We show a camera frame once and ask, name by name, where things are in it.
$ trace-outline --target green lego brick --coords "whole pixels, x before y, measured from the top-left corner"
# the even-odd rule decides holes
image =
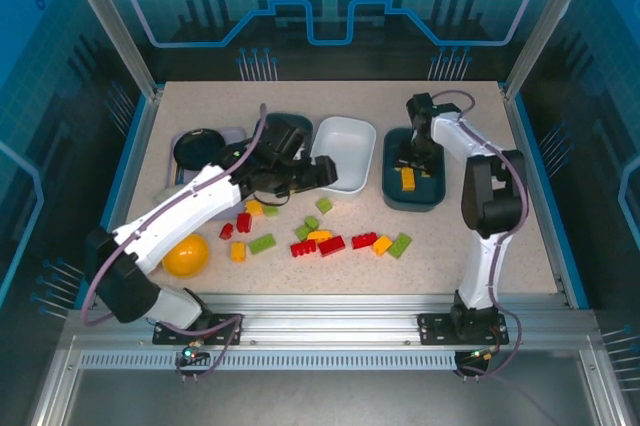
[[[303,224],[302,226],[300,226],[298,229],[296,229],[295,233],[296,236],[298,236],[298,239],[300,241],[304,241],[307,239],[307,236],[309,236],[309,233],[311,232],[311,229],[309,228],[309,226],[307,226],[306,224]]]
[[[387,249],[387,253],[396,259],[400,259],[404,250],[411,244],[411,238],[404,233],[400,233],[391,247]]]
[[[261,238],[255,239],[249,243],[251,254],[258,254],[276,245],[276,240],[272,234],[266,234]]]
[[[311,231],[315,231],[320,226],[320,221],[313,216],[307,216],[304,218],[304,224],[306,224]]]
[[[264,212],[265,216],[277,216],[278,215],[278,208],[276,206],[263,205],[262,206],[262,211]]]
[[[316,208],[320,210],[322,214],[327,214],[333,208],[333,204],[327,198],[322,198],[316,201]]]

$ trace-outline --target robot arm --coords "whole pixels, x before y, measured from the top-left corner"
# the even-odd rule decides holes
[[[327,186],[337,180],[327,156],[299,157],[306,132],[284,120],[270,121],[251,155],[224,174],[246,150],[246,143],[227,146],[216,164],[205,166],[182,190],[135,221],[107,233],[94,230],[87,239],[86,274],[93,281],[101,265],[124,246],[97,286],[97,294],[116,319],[128,323],[148,317],[180,329],[208,326],[210,312],[191,291],[160,287],[147,275],[182,239],[219,212],[256,191],[278,197]]]
[[[518,223],[522,210],[514,178],[491,149],[499,150],[523,181],[524,157],[517,150],[504,151],[491,144],[460,117],[460,109],[455,105],[434,105],[427,93],[413,96],[407,103],[407,111],[413,137],[410,144],[401,148],[399,165],[429,171],[435,164],[431,158],[437,148],[449,151],[465,165],[461,209],[464,222],[472,231],[473,244],[455,304],[464,314],[491,310],[490,273],[498,239]],[[496,282],[510,240],[504,239],[500,246],[494,272]]]

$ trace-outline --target yellow lego brick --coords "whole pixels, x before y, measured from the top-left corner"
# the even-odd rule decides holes
[[[402,168],[402,170],[400,170],[400,175],[402,177],[402,190],[415,191],[416,178],[413,175],[413,168]]]
[[[316,243],[321,243],[321,242],[326,241],[327,239],[331,239],[331,238],[333,238],[333,234],[331,234],[330,231],[327,231],[327,230],[324,230],[324,229],[320,229],[318,231],[311,231],[307,235],[307,240],[313,239]]]
[[[247,247],[244,243],[231,243],[231,261],[242,263],[247,259]]]
[[[393,241],[391,241],[389,238],[387,238],[386,236],[380,236],[378,240],[373,243],[373,252],[378,256],[382,256],[385,251],[391,247],[392,244]]]
[[[255,199],[247,201],[244,204],[244,207],[247,213],[249,213],[254,218],[256,216],[261,216],[264,213],[264,211],[262,210],[262,205]]]

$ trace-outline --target gray floor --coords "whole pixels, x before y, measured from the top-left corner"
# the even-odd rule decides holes
[[[523,353],[501,376],[558,424],[594,424],[574,358]],[[450,372],[218,372],[182,384],[168,372],[86,371],[68,426],[546,425],[513,386]]]

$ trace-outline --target red lego brick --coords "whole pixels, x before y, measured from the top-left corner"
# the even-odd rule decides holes
[[[220,239],[231,239],[231,233],[233,233],[233,224],[227,223],[222,227],[222,231],[220,231]]]
[[[353,245],[353,249],[360,249],[373,245],[377,240],[378,235],[376,233],[367,233],[351,238],[351,244]]]
[[[298,256],[302,256],[304,254],[315,253],[316,252],[316,242],[313,239],[309,239],[307,241],[302,241],[301,243],[296,243],[291,245],[291,254],[294,258]]]
[[[335,238],[327,239],[318,244],[318,249],[322,254],[322,257],[329,256],[330,254],[342,251],[345,248],[344,240],[342,236],[336,236]]]
[[[249,213],[240,213],[236,220],[236,228],[239,233],[251,232],[251,215]]]

